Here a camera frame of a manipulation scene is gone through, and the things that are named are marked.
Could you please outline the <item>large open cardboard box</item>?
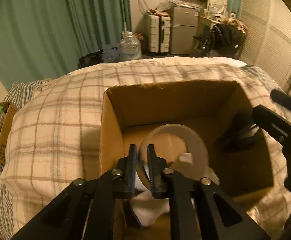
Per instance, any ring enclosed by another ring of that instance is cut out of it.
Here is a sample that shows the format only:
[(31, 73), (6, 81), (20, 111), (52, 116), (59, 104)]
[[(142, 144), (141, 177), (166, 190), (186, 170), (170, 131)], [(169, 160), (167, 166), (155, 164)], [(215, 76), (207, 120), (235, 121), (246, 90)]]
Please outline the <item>large open cardboard box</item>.
[(268, 239), (246, 213), (273, 187), (235, 81), (116, 86), (103, 97), (98, 239)]

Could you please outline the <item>white slatted wardrobe door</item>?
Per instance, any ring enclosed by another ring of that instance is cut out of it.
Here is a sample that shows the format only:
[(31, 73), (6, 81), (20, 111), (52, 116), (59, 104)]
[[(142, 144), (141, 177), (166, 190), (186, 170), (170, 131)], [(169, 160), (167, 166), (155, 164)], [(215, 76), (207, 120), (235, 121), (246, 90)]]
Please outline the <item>white slatted wardrobe door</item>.
[(291, 12), (282, 0), (242, 0), (248, 35), (240, 60), (284, 86), (291, 75)]

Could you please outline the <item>white paper in box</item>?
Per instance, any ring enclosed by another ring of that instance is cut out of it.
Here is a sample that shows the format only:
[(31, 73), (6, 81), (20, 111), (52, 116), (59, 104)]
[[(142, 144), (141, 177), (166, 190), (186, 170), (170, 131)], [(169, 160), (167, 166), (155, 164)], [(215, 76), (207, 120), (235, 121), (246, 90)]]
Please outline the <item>white paper in box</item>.
[[(212, 168), (201, 163), (195, 162), (190, 153), (181, 153), (177, 161), (170, 167), (182, 173), (186, 178), (200, 180), (202, 177), (210, 178), (217, 185), (220, 181)], [(146, 228), (154, 224), (160, 215), (169, 213), (168, 199), (154, 199), (150, 191), (144, 191), (132, 198), (128, 203), (126, 214), (132, 214), (132, 221), (136, 222), (136, 227)]]

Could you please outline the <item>white oval vanity mirror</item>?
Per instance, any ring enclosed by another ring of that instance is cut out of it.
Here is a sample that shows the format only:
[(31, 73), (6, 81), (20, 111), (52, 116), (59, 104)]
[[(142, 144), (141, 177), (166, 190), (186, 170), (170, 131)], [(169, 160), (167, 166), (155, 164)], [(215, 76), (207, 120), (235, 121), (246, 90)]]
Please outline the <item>white oval vanity mirror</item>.
[(227, 9), (227, 0), (208, 0), (207, 9), (213, 14), (224, 14)]

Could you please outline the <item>small brown cardboard box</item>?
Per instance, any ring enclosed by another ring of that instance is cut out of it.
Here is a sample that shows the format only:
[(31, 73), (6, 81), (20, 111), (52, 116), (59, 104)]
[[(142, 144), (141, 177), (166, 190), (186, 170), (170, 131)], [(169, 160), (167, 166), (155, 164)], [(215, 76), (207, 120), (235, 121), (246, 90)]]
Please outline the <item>small brown cardboard box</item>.
[(8, 135), (18, 109), (12, 102), (0, 102), (0, 105), (3, 106), (3, 112), (0, 114), (0, 164), (4, 164)]

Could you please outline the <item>large clear water jug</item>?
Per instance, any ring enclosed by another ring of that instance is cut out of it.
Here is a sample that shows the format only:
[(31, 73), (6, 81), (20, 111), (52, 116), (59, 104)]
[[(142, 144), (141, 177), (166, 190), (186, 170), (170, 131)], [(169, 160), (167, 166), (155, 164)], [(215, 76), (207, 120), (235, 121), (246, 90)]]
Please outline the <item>large clear water jug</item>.
[(124, 32), (120, 43), (120, 56), (122, 61), (139, 60), (142, 58), (141, 43), (132, 32)]

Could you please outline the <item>silver mini fridge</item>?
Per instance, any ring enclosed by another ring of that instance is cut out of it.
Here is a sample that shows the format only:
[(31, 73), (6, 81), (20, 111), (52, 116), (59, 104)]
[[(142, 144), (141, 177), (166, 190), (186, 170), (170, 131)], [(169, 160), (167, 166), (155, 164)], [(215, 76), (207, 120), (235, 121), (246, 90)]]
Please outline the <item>silver mini fridge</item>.
[(190, 54), (193, 38), (196, 34), (199, 8), (171, 8), (171, 54)]

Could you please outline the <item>white suitcase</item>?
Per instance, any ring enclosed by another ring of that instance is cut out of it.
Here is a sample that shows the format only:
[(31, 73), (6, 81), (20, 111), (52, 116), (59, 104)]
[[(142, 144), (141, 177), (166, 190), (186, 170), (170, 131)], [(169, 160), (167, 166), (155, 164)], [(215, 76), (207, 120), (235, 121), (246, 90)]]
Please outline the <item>white suitcase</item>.
[(151, 53), (164, 54), (170, 46), (170, 17), (150, 14), (146, 16), (146, 35), (148, 50)]

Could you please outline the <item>black clothes on chair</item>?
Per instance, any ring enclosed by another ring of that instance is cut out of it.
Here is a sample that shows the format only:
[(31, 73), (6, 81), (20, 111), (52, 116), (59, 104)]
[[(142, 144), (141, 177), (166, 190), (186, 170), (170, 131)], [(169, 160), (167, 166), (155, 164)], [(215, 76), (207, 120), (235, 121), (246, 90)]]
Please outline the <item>black clothes on chair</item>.
[(211, 28), (205, 27), (202, 34), (194, 36), (191, 55), (207, 57), (212, 52), (217, 56), (238, 60), (247, 35), (232, 25), (215, 24)]

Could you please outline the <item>white tape roll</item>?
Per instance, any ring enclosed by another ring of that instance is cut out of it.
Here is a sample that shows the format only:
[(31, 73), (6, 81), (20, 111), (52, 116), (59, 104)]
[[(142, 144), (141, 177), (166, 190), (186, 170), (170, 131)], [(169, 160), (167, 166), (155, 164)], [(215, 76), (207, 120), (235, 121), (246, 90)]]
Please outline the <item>white tape roll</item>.
[(195, 162), (201, 163), (201, 165), (209, 166), (208, 151), (205, 143), (201, 137), (191, 128), (180, 124), (166, 124), (159, 126), (152, 130), (142, 141), (138, 150), (138, 164), (136, 168), (136, 189), (139, 191), (146, 191), (150, 189), (150, 176), (148, 165), (144, 161), (144, 155), (147, 152), (147, 147), (150, 144), (150, 140), (159, 134), (169, 134), (180, 138), (185, 143), (187, 152), (193, 155)]

